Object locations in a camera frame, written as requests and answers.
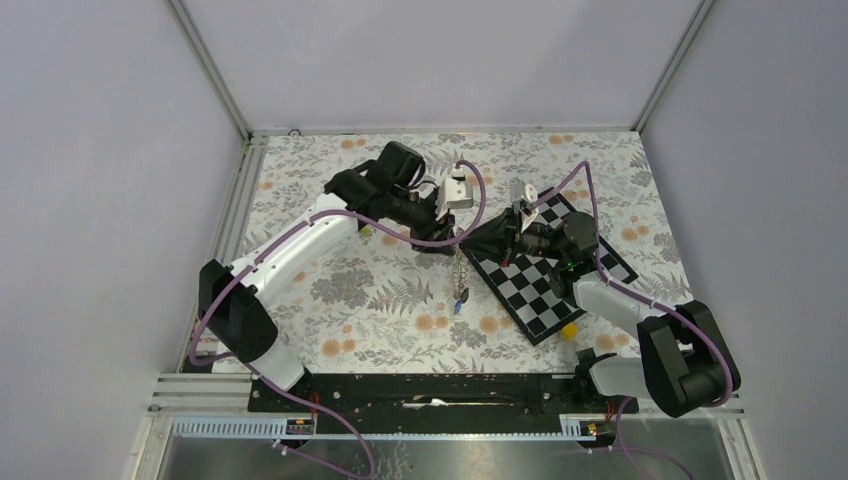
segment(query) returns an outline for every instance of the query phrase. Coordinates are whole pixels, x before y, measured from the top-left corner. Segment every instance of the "chessboard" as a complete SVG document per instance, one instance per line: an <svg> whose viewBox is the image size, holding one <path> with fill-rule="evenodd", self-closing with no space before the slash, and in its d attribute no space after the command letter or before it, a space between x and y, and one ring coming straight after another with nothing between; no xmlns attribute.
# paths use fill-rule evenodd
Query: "chessboard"
<svg viewBox="0 0 848 480"><path fill-rule="evenodd" d="M570 211L576 210L562 195L557 195L539 206L535 222L556 228ZM624 283L639 278L603 237L600 240L601 263L613 277ZM490 260L477 259L473 254L466 253L466 256L533 345L586 313L557 298L551 290L548 272L556 265L556 260L519 255L510 266L502 268Z"/></svg>

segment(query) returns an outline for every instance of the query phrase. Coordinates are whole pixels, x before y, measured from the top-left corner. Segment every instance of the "white wall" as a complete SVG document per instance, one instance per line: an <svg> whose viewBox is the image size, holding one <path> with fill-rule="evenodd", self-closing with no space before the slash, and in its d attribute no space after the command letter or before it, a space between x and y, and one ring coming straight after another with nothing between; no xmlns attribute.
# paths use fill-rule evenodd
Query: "white wall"
<svg viewBox="0 0 848 480"><path fill-rule="evenodd" d="M238 139L163 1L0 6L0 478L115 479Z"/></svg>
<svg viewBox="0 0 848 480"><path fill-rule="evenodd" d="M719 2L644 141L772 480L844 478L848 3Z"/></svg>
<svg viewBox="0 0 848 480"><path fill-rule="evenodd" d="M187 0L257 129L629 126L698 0Z"/></svg>

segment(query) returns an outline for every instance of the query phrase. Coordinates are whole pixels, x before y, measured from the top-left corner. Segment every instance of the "floral table surface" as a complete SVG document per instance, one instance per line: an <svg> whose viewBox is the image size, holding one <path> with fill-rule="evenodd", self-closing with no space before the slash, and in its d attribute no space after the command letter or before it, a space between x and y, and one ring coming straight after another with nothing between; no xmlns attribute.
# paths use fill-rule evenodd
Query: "floral table surface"
<svg viewBox="0 0 848 480"><path fill-rule="evenodd" d="M423 154L437 181L460 158L477 165L489 197L484 220L509 204L515 179L541 191L588 160L601 233L640 275L635 285L671 302L689 297L641 141L630 132L272 137L243 251L301 215L336 172L376 158L390 140ZM563 194L591 213L585 177ZM476 208L455 212L457 224L470 224ZM268 310L312 372L563 372L584 348L639 353L632 337L591 314L575 322L576 337L553 335L533 347L473 269L468 276L469 301L454 315L450 258L418 254L382 232L359 233L315 258ZM232 358L213 371L247 372Z"/></svg>

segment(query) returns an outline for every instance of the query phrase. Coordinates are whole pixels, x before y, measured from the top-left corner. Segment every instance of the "yellow ball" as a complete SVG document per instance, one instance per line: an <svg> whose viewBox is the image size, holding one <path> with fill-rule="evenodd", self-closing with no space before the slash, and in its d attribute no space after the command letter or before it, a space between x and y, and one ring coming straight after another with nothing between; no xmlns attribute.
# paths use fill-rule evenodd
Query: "yellow ball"
<svg viewBox="0 0 848 480"><path fill-rule="evenodd" d="M568 325L562 327L562 330L559 331L559 334L562 335L562 338L566 340L571 340L572 338L577 336L577 325L573 323L569 323Z"/></svg>

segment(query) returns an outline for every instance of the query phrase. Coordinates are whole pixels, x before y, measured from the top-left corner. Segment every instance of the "purple cable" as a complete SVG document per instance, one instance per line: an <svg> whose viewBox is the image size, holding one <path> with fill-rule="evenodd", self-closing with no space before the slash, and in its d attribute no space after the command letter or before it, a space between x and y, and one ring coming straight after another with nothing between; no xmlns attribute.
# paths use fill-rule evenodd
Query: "purple cable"
<svg viewBox="0 0 848 480"><path fill-rule="evenodd" d="M339 423L341 423L348 430L350 430L350 433L352 433L356 437L356 439L359 440L359 443L362 445L362 448L365 450L365 455L368 457L368 465L370 466L370 470L369 470L367 475L362 475L362 474L359 474L359 473L355 473L355 472L345 470L345 469L343 469L343 468L341 468L337 465L330 463L327 460L324 460L323 458L318 458L318 457L316 457L314 455L310 455L306 452L301 452L300 450L283 447L284 452L286 452L286 453L291 452L291 453L297 455L298 457L305 458L307 460L311 460L311 461L316 462L316 463L320 463L321 465L324 465L325 467L330 468L332 470L335 470L335 471L341 473L342 475L345 475L345 476L348 476L348 477L356 478L356 479L359 479L359 480L368 480L370 478L374 478L374 475L377 474L377 472L376 472L377 464L374 461L374 454L371 452L371 448L368 446L368 443L366 443L365 439L362 438L362 434L359 433L359 431L353 425L351 425L350 422L348 422L344 417L342 417L338 413L334 412L333 410L330 410L329 408L327 408L327 407L325 407L321 404L312 403L308 400L304 400L304 399L302 399L302 398L300 398L296 395L292 395L291 393L283 390L276 383L274 383L271 380L263 377L261 373L259 373L256 369L254 369L250 365L247 365L247 368L249 368L250 371L253 372L255 375L258 375L259 378L262 379L263 382L265 382L265 385L268 385L268 387L271 390L275 391L279 395L282 395L283 397L291 400L292 402L299 403L299 404L301 404L305 407L320 410L320 411L326 413L327 415L338 420Z"/></svg>
<svg viewBox="0 0 848 480"><path fill-rule="evenodd" d="M559 185L557 185L556 187L551 189L550 192L548 192L547 194L545 194L544 196L542 196L541 198L536 200L536 202L533 204L533 206L539 206L539 205L547 202L551 198L553 198L557 193L560 192L560 190L565 188L565 185L568 184L568 182L570 182L574 178L575 175L577 175L577 172L580 170L580 168L586 169L586 184L589 186L589 197L592 199L592 215L595 217L595 242L598 243L598 245L600 245L601 229L600 229L600 225L598 223L598 199L595 196L595 186L594 186L594 183L592 182L592 172L591 172L591 169L589 168L589 162L587 162L586 160L583 160L582 162L578 163L577 166L574 167L574 170L572 170L571 173L569 173L568 176L565 177L565 180L563 180L562 182L560 182ZM718 361L718 364L721 367L721 371L724 374L724 380L725 380L725 389L724 389L724 393L722 394L721 398L719 398L717 401L710 402L710 403L706 404L705 406L706 407L719 407L719 406L727 403L727 401L730 400L730 396L733 394L733 377L730 374L730 365L728 365L727 360L724 358L724 355L721 354L721 351L719 351L715 342L710 340L710 338L704 332L702 332L700 328L696 327L695 324L690 322L689 319L687 319L686 317L684 317L683 315L678 313L675 309L673 309L673 308L671 308L671 307L669 307L665 304L659 303L659 302L655 301L654 299L652 299L650 297L642 295L639 292L631 290L626 285L618 283L618 281L616 279L607 275L606 268L604 268L603 264L601 263L601 257L600 257L598 250L595 250L595 266L598 270L598 275L601 277L601 280L603 280L604 283L606 283L607 285L611 286L612 288L618 290L619 292L629 296L630 298L633 298L634 300L638 300L638 301L644 303L645 305L652 306L652 307L656 308L657 310L660 310L662 312L665 312L665 313L671 315L677 321L682 323L686 328L691 330L692 333L694 333L695 336L698 337L698 339L700 339L702 342L704 342L704 344L710 350L710 353L712 353L713 356Z"/></svg>
<svg viewBox="0 0 848 480"><path fill-rule="evenodd" d="M404 235L402 233L398 233L398 232L392 230L391 228L389 228L385 225L380 225L378 222L366 217L365 215L361 215L361 214L356 213L356 212L350 212L350 211L341 210L341 209L339 209L339 210L325 210L323 212L316 213L315 215L310 217L309 220L311 222L317 222L318 220L320 220L324 217L332 217L332 216L340 215L340 216L355 218L362 223L371 225L372 227L376 228L377 230L380 230L383 233L386 233L387 235L390 235L392 237L397 238L398 240L402 240L404 242L411 243L412 245L417 245L419 247L439 248L439 247L449 247L451 245L456 245L457 243L465 240L465 238L468 237L468 235L470 235L474 231L475 228L477 228L477 225L480 224L480 220L483 219L483 212L485 211L485 208L486 208L486 184L483 182L483 174L480 173L480 170L478 170L477 167L475 167L468 160L460 160L460 161L456 162L456 165L457 166L462 165L462 166L468 167L471 170L471 172L474 173L474 176L477 177L477 183L480 186L480 208L477 210L477 215L474 217L474 220L471 222L471 225L469 225L469 227L467 229L465 229L464 232L460 233L459 235L457 235L453 238L449 238L447 240L440 240L440 241L437 241L437 242L428 242L426 240L418 240L418 239L415 239L415 238L412 238L412 237L407 237L406 235ZM300 230L304 226L306 226L306 222L301 222L301 223L295 225L294 227L292 227L292 229L293 230L295 230L295 229ZM268 258L268 256L271 255L271 253L273 253L280 245L285 243L285 241L288 240L290 236L291 235L283 235L280 238L278 238L274 243L269 245L268 248L265 249L264 252L260 253L256 257L255 263L258 265L258 264L262 263L263 261L265 261L265 259Z"/></svg>
<svg viewBox="0 0 848 480"><path fill-rule="evenodd" d="M686 474L686 476L689 477L690 480L695 480L695 475L692 473L691 470L689 470L686 467L686 465L683 465L683 462L681 462L680 460L672 457L671 455L669 455L665 452L661 452L659 450L654 450L652 448L642 448L642 447L627 447L627 449L630 450L633 453L643 453L645 455L653 455L655 457L662 458L664 460L668 460L669 462L675 464L677 466L677 468L682 470L683 473ZM621 452L621 451L623 451L621 447L612 447L612 450L610 450L610 448L594 448L594 449L592 449L591 454L597 455L597 454L602 454L602 453ZM558 455L588 455L588 454L589 454L589 452L586 451L586 450L575 450L575 451L571 451L571 452L562 452Z"/></svg>
<svg viewBox="0 0 848 480"><path fill-rule="evenodd" d="M464 240L468 235L471 234L471 232L475 228L477 228L477 225L480 224L480 220L482 220L482 218L483 218L483 212L485 211L485 208L486 208L486 184L483 181L483 174L481 174L480 170L478 170L477 167L475 167L474 164L472 164L471 162L469 162L467 160L460 160L456 163L456 165L468 167L471 170L471 172L474 174L474 176L477 178L477 184L480 187L480 208L477 210L477 215L474 217L474 220L471 222L471 225L464 232L462 232L459 235L457 235L456 237L453 237L453 238L448 239L448 240L442 240L442 241L437 241L437 242L428 242L428 241L424 241L424 240L417 240L417 239L414 239L414 238L411 238L411 237L407 237L406 235L395 232L394 230L392 230L392 229L390 229L390 228L388 228L384 225L380 225L376 221L374 221L374 220L372 220L372 219L370 219L370 218L368 218L364 215L360 215L356 212L349 212L347 210L327 210L327 211L319 212L319 213L317 213L317 214L315 214L315 215L313 215L312 217L309 218L309 223L307 223L306 221L302 221L298 224L295 224L286 233L281 235L280 238L278 238L271 245L269 245L268 248L265 249L265 251L263 251L262 253L260 253L259 255L256 256L256 258L254 259L253 265L248 265L247 267L245 267L244 270L242 270L238 275L236 275L230 281L230 283L228 283L223 288L223 290L221 290L221 292L218 294L218 296L215 297L215 300L212 301L212 304L209 305L209 308L206 310L206 313L203 315L203 318L200 320L200 324L197 326L197 329L194 331L194 337L192 338L191 345L189 346L189 351L188 351L189 361L191 361L191 363L194 364L194 365L208 365L212 362L233 356L232 352L227 352L227 353L222 353L222 354L218 354L218 355L213 355L211 357L204 358L204 359L197 358L197 345L198 345L198 343L200 343L200 336L206 330L206 326L209 324L209 321L212 319L212 315L215 313L215 311L221 305L221 302L224 301L224 298L226 298L226 296L233 290L233 288L235 288L236 285L238 285L251 271L253 271L256 268L256 265L259 265L260 263L265 261L265 259L268 258L268 256L271 255L277 248L279 248L280 245L284 244L294 234L299 232L301 229L303 229L304 227L306 227L310 223L315 223L316 221L318 221L322 218L335 216L335 215L352 217L352 218L355 218L355 219L357 219L357 220L359 220L363 223L366 223L368 225L376 227L378 230L385 232L386 234L391 235L391 236L393 236L393 237L395 237L399 240L403 240L405 242L409 242L413 245L418 245L418 246L421 246L421 247L432 247L432 248L447 247L447 246L450 246L450 245L456 245L459 242L461 242L462 240ZM317 463L320 463L321 465L324 465L328 468L331 468L331 469L333 469L333 470L335 470L335 471L337 471L337 472L339 472L343 475L347 475L347 476L350 476L350 477L354 477L354 478L357 478L357 479L363 479L363 480L367 480L367 479L374 477L374 475L376 474L375 464L374 464L374 455L371 453L371 449L368 447L368 444L365 443L365 440L362 438L362 435L359 433L358 430L356 430L356 428L353 427L353 425L350 424L350 422L348 422L347 420L344 419L344 417L342 417L338 413L330 410L327 407L322 407L321 405L309 402L307 400L303 400L303 399L301 399L301 398L299 398L295 395L292 395L292 394L286 392L285 390L280 388L278 385L273 383L271 380L268 380L267 378L261 376L261 374L259 374L259 372L254 370L253 367L251 367L250 365L246 365L246 366L251 371L253 371L253 373L260 375L260 378L262 378L262 381L265 382L265 384L267 384L268 387L270 387L272 390L274 390L278 394L282 395L283 397L285 397L285 398L287 398L291 401L300 403L301 405L305 405L305 406L310 407L310 408L315 408L317 410L321 410L322 412L332 416L333 418L335 418L336 420L341 422L348 430L350 430L350 432L362 444L362 447L365 449L365 454L368 456L368 463L371 465L371 471L367 476L363 476L363 475L359 475L357 473L348 472L347 470L344 470L341 467L333 465L332 463L330 463L326 460L322 460L320 458L309 455L308 453L299 452L297 450L291 450L292 453L294 453L295 455L298 455L300 457L303 457L303 458L306 458L306 459L309 459L309 460L313 460Z"/></svg>
<svg viewBox="0 0 848 480"><path fill-rule="evenodd" d="M656 455L658 457L662 457L662 458L670 461L671 463L677 465L678 467L680 467L681 470L683 470L683 473L685 473L686 476L689 477L689 480L695 480L695 475L692 474L692 471L689 470L688 468L686 468L685 465L683 465L679 460L672 457L671 455L669 455L665 452L661 452L659 450L651 450L651 449L640 448L640 447L628 447L627 445L624 444L624 435L621 433L621 414L624 413L624 407L627 405L628 402L630 402L630 400L633 400L633 397L625 398L624 401L621 402L621 405L619 405L618 412L615 414L615 435L618 437L619 449L622 452L624 452L625 455L627 455L627 459L630 460L630 463L632 463L633 466L636 467L636 470L639 470L639 473L644 475L645 478L649 478L651 480L657 480L653 475L651 475L644 468L642 468L641 465L636 463L636 459L633 458L633 455L630 452L640 452L641 451L642 453L649 453L651 455Z"/></svg>

